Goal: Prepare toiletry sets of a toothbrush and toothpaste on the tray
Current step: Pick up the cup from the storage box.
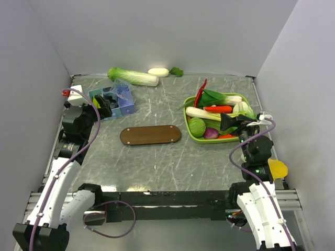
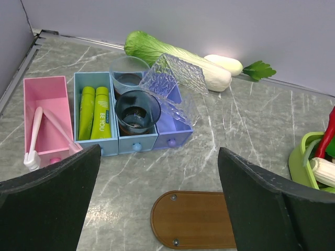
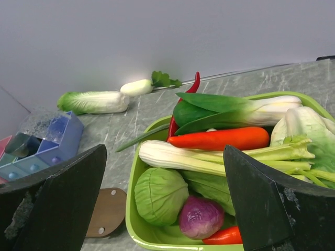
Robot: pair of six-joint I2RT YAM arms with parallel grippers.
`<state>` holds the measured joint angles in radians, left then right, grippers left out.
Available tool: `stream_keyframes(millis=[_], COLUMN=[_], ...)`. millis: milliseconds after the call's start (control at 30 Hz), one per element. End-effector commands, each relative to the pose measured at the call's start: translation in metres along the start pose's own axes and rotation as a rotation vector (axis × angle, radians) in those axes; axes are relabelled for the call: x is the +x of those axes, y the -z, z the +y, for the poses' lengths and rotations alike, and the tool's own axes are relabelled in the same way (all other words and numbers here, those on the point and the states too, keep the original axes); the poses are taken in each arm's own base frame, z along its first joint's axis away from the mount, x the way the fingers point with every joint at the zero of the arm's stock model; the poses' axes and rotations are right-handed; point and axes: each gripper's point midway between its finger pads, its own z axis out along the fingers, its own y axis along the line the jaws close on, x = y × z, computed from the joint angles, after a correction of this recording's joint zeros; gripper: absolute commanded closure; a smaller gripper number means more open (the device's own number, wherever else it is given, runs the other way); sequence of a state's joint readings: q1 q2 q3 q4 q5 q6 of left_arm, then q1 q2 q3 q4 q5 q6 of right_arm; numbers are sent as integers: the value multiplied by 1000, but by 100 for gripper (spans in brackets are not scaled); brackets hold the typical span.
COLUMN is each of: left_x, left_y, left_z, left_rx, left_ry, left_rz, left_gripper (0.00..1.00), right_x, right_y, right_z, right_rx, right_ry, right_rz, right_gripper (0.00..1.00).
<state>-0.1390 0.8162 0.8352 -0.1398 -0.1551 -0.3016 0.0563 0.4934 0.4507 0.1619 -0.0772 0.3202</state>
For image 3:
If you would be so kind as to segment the dark glass cup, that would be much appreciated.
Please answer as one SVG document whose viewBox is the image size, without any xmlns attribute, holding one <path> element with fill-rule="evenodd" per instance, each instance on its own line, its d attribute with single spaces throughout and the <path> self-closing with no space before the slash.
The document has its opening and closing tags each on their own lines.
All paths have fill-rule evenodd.
<svg viewBox="0 0 335 251">
<path fill-rule="evenodd" d="M 34 155 L 40 143 L 39 138 L 18 132 L 6 145 L 5 153 L 18 158 L 25 158 Z"/>
</svg>

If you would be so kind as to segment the clear textured plastic holder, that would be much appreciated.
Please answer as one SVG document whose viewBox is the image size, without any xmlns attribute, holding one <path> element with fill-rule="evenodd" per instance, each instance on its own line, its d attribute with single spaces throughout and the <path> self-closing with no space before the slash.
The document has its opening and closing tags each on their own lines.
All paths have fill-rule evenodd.
<svg viewBox="0 0 335 251">
<path fill-rule="evenodd" d="M 71 119 L 68 112 L 37 107 L 21 122 L 19 132 L 59 144 Z"/>
</svg>

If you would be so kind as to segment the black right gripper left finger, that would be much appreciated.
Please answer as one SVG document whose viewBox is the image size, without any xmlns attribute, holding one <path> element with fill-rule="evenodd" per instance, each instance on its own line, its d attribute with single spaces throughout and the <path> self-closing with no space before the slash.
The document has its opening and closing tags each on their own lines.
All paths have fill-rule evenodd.
<svg viewBox="0 0 335 251">
<path fill-rule="evenodd" d="M 99 144 L 1 184 L 1 250 L 80 250 L 107 161 Z"/>
</svg>

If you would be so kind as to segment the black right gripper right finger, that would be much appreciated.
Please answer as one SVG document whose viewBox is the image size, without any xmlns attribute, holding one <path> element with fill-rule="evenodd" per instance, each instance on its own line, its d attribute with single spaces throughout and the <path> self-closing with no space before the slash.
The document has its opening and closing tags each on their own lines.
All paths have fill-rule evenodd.
<svg viewBox="0 0 335 251">
<path fill-rule="evenodd" d="M 244 250 L 334 250 L 334 190 L 296 179 L 230 145 L 223 154 Z"/>
</svg>

